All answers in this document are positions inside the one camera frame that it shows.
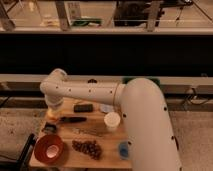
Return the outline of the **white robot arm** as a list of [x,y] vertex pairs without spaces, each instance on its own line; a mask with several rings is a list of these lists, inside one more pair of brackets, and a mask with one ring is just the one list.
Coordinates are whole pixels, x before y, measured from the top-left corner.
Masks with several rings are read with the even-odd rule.
[[71,82],[64,70],[55,69],[41,82],[40,90],[52,111],[65,97],[118,106],[133,171],[183,171],[164,95],[152,80]]

